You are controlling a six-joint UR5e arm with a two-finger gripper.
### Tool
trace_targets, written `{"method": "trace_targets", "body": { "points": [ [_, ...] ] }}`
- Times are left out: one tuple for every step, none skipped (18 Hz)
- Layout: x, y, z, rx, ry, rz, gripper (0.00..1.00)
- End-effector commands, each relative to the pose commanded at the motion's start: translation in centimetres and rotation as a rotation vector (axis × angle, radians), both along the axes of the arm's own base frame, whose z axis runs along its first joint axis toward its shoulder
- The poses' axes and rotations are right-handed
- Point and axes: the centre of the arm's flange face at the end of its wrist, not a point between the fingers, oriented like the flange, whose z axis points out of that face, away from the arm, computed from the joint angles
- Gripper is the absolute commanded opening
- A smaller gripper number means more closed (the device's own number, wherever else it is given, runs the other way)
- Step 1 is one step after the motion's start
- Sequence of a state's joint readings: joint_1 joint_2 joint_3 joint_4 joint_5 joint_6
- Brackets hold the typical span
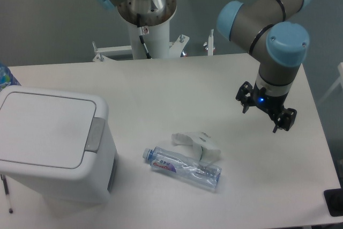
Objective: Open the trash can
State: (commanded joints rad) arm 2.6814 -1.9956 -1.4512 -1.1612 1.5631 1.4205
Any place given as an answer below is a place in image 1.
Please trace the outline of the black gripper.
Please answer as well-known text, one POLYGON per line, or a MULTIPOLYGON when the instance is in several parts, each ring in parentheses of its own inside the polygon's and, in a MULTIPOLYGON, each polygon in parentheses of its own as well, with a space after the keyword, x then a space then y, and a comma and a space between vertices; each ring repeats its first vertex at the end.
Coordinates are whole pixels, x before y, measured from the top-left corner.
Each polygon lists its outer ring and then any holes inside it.
POLYGON ((276 97, 267 95, 263 87, 258 88, 257 84, 252 87, 249 82, 244 82, 240 86, 235 97, 243 107, 243 114, 252 106, 256 106, 268 114, 274 122, 273 133, 276 133, 277 130, 289 131, 295 122, 297 110, 284 108, 286 98, 287 94, 276 97))

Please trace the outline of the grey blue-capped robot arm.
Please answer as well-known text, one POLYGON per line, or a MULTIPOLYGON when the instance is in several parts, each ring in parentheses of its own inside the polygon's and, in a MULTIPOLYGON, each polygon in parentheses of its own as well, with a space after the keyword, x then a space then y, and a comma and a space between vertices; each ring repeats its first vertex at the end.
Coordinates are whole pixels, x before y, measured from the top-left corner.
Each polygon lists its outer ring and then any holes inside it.
MULTIPOLYGON (((133 58, 178 58, 169 43, 169 22, 176 0, 97 0, 105 9, 117 9, 130 33, 133 58)), ((231 1, 220 11, 217 30, 260 64, 254 84, 243 83, 236 100, 244 111, 257 107, 274 122, 275 130, 289 130, 295 109, 284 102, 300 65, 307 56, 309 34, 289 18, 311 0, 256 0, 251 5, 231 1)))

